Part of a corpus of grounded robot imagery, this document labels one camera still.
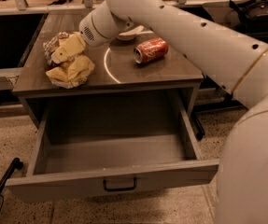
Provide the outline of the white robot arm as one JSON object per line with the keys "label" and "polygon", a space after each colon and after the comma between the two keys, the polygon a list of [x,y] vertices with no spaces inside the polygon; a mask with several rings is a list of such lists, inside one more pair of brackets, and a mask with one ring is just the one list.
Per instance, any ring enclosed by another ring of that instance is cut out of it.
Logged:
{"label": "white robot arm", "polygon": [[136,25],[165,40],[247,107],[219,162],[216,224],[268,224],[268,44],[162,0],[105,0],[79,24],[100,46]]}

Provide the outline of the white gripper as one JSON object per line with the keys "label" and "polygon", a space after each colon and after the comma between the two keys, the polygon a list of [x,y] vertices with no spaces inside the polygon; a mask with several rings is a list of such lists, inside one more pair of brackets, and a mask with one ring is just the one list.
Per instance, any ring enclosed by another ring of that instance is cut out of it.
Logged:
{"label": "white gripper", "polygon": [[86,43],[89,46],[98,47],[133,28],[134,24],[131,21],[124,21],[115,16],[110,11],[107,2],[103,2],[79,23],[79,33],[71,34],[51,54],[51,60],[54,63],[66,62],[79,55],[86,48]]}

